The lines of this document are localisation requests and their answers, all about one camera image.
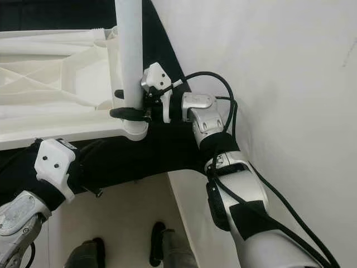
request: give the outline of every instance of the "black wire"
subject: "black wire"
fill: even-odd
[[[36,254],[35,243],[31,243],[31,256],[30,256],[30,259],[29,259],[27,265],[25,266],[25,268],[30,268],[30,266],[33,263],[33,260],[35,259],[35,254]]]
[[[231,101],[232,102],[232,100],[229,97],[216,96],[216,99],[225,99],[227,101]],[[235,135],[235,125],[237,123],[238,103],[236,102],[235,99],[233,99],[233,105],[234,105],[233,106],[234,110],[233,110],[233,122],[232,122],[232,137],[233,137],[234,142],[237,143],[237,137]]]
[[[166,92],[170,91],[171,89],[173,89],[173,84],[169,85],[167,88],[160,90],[158,93],[153,94],[152,96],[155,98],[159,98],[162,95],[164,95]]]
[[[89,156],[94,155],[104,143],[104,140],[96,140],[80,149],[79,161],[82,163]]]
[[[301,228],[311,237],[311,239],[315,242],[315,244],[321,249],[321,251],[326,255],[329,259],[333,267],[339,267],[336,259],[329,251],[329,249],[324,245],[324,243],[314,234],[314,232],[307,226],[307,224],[300,218],[294,208],[290,205],[288,200],[272,185],[270,184],[259,172],[255,169],[255,167],[250,163],[253,170],[259,177],[259,179],[280,199],[280,201],[285,205],[297,223],[301,226]]]
[[[226,87],[226,89],[228,91],[229,99],[231,102],[230,102],[230,107],[229,107],[228,119],[227,119],[227,122],[224,125],[223,131],[222,131],[222,132],[227,132],[227,129],[230,125],[230,122],[231,122],[232,116],[233,116],[233,112],[234,112],[233,111],[234,110],[234,108],[233,108],[233,101],[234,101],[233,91],[232,91],[230,85],[228,84],[228,82],[222,76],[220,76],[219,74],[213,73],[211,71],[198,71],[197,73],[189,74],[182,81],[185,82],[191,78],[202,76],[202,75],[207,75],[207,76],[212,76],[212,77],[217,78],[224,84],[224,86]]]
[[[247,201],[233,193],[227,186],[225,186],[217,177],[215,179],[215,182],[217,185],[225,191],[228,195],[230,195],[232,198],[234,198],[236,201],[238,201],[241,204],[248,205]],[[339,267],[337,266],[332,266],[323,256],[321,256],[320,253],[318,253],[310,244],[308,244],[305,240],[303,240],[300,236],[295,234],[292,230],[287,228],[285,225],[281,224],[277,220],[273,219],[267,214],[263,214],[260,211],[256,210],[254,207],[247,206],[250,210],[252,210],[254,213],[259,215],[260,217],[263,217],[265,220],[273,223],[275,226],[278,227],[279,230],[281,230],[284,234],[286,234],[288,237],[290,237],[292,240],[294,240],[296,243],[298,243],[306,252],[308,252],[316,261],[318,261],[322,267]]]

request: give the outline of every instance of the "white bracket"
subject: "white bracket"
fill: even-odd
[[[75,160],[73,151],[51,138],[41,142],[35,161],[35,170],[38,180],[46,180],[56,187],[70,203],[74,193],[68,187],[68,168]]]
[[[159,63],[153,63],[149,68],[144,70],[143,78],[141,79],[141,87],[149,93],[150,87],[157,90],[166,89],[171,85],[171,78],[165,73]],[[162,112],[164,123],[170,123],[170,98],[172,90],[169,90],[160,97],[162,102]]]

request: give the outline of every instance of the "black shoe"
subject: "black shoe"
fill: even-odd
[[[155,223],[151,232],[151,250],[150,250],[150,265],[152,267],[157,267],[163,260],[162,252],[162,232],[166,229],[165,224],[162,222]]]
[[[97,244],[97,262],[98,268],[105,268],[105,246],[103,239],[97,237],[93,239],[93,242]]]

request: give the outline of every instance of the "black cable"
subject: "black cable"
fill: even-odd
[[[229,97],[216,96],[216,99],[225,99],[227,101],[231,101],[232,102],[232,100]],[[238,103],[236,102],[235,99],[233,99],[233,105],[234,105],[233,106],[234,110],[233,110],[233,122],[232,122],[232,137],[233,137],[234,142],[237,143],[237,138],[235,136],[235,125],[237,123]]]
[[[36,254],[36,246],[35,246],[35,243],[31,243],[31,256],[30,256],[30,259],[27,263],[27,265],[25,266],[25,268],[30,268],[32,263],[33,263],[33,260],[35,259],[35,254]]]
[[[217,185],[225,191],[227,194],[229,194],[232,198],[234,198],[236,201],[238,201],[240,204],[248,205],[248,203],[242,199],[241,197],[237,196],[235,193],[233,193],[228,187],[226,187],[220,180],[219,178],[215,179],[215,182]],[[254,213],[259,215],[260,217],[263,217],[265,220],[273,223],[277,228],[282,231],[284,234],[286,234],[288,237],[290,237],[293,241],[298,243],[306,252],[308,252],[316,261],[318,261],[322,267],[328,268],[328,267],[333,267],[337,268],[339,266],[332,266],[323,256],[321,256],[320,253],[318,253],[312,246],[310,246],[309,243],[307,243],[305,240],[303,240],[300,236],[295,234],[292,230],[287,228],[285,225],[281,224],[277,220],[273,219],[267,214],[263,214],[260,211],[256,210],[255,208],[251,206],[247,206],[250,210],[252,210]]]
[[[167,88],[163,89],[163,90],[159,90],[157,93],[152,94],[152,97],[154,98],[159,98],[162,95],[164,95],[166,92],[170,91],[171,89],[173,89],[173,84],[169,85]]]
[[[80,149],[79,161],[84,162],[89,156],[95,154],[104,143],[104,140],[96,140]]]
[[[336,259],[329,251],[329,249],[324,245],[324,243],[314,234],[314,232],[307,226],[307,224],[300,218],[294,208],[290,205],[288,200],[272,185],[270,184],[259,172],[255,169],[255,167],[250,163],[253,170],[259,177],[259,179],[280,199],[280,201],[285,205],[297,223],[301,226],[301,228],[311,237],[311,239],[315,242],[315,244],[321,249],[321,251],[326,255],[329,259],[333,267],[339,267]]]

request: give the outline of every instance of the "white plastic cover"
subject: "white plastic cover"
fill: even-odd
[[[109,110],[124,105],[117,27],[0,32],[0,150],[36,137],[122,135]],[[134,140],[144,133],[126,135]]]

